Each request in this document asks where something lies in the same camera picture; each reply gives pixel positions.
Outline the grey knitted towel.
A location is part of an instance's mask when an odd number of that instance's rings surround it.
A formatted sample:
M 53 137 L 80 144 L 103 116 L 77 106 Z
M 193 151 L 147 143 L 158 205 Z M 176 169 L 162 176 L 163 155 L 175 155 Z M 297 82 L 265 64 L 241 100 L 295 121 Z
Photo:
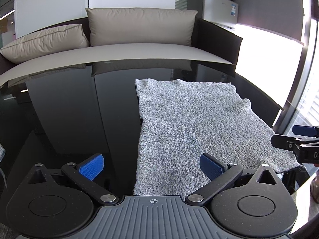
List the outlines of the grey knitted towel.
M 200 169 L 207 153 L 224 164 L 283 173 L 299 167 L 294 154 L 274 148 L 274 131 L 227 83 L 135 81 L 141 133 L 135 195 L 185 197 L 209 183 Z

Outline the dark brown sofa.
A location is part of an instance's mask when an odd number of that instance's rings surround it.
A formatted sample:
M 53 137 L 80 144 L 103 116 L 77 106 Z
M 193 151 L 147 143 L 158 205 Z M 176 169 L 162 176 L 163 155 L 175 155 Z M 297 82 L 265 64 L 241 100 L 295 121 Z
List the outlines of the dark brown sofa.
M 53 53 L 21 64 L 1 57 L 1 84 L 24 75 L 69 65 L 127 59 L 189 59 L 236 66 L 242 38 L 196 18 L 190 46 L 177 44 L 114 44 Z

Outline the small beige side cushion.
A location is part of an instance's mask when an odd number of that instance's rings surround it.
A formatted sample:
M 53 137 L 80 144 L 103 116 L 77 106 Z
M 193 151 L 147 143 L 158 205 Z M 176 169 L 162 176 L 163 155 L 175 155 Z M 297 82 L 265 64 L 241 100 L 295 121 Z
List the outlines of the small beige side cushion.
M 53 53 L 87 48 L 82 25 L 69 24 L 30 33 L 1 48 L 1 55 L 20 64 Z

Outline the silver mini fridge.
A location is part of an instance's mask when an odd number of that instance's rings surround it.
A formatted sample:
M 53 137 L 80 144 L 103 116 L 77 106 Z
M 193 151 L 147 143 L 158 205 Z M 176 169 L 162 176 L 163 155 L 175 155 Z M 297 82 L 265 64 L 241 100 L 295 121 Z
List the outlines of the silver mini fridge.
M 196 17 L 232 29 L 237 24 L 239 5 L 231 0 L 188 0 L 188 10 L 198 11 Z

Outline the large beige back cushion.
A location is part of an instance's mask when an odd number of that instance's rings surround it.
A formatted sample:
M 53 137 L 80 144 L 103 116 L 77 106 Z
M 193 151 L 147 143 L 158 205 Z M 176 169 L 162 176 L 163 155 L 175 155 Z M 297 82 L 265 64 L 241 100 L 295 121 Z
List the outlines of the large beige back cushion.
M 92 46 L 159 43 L 191 45 L 196 10 L 157 8 L 86 9 Z

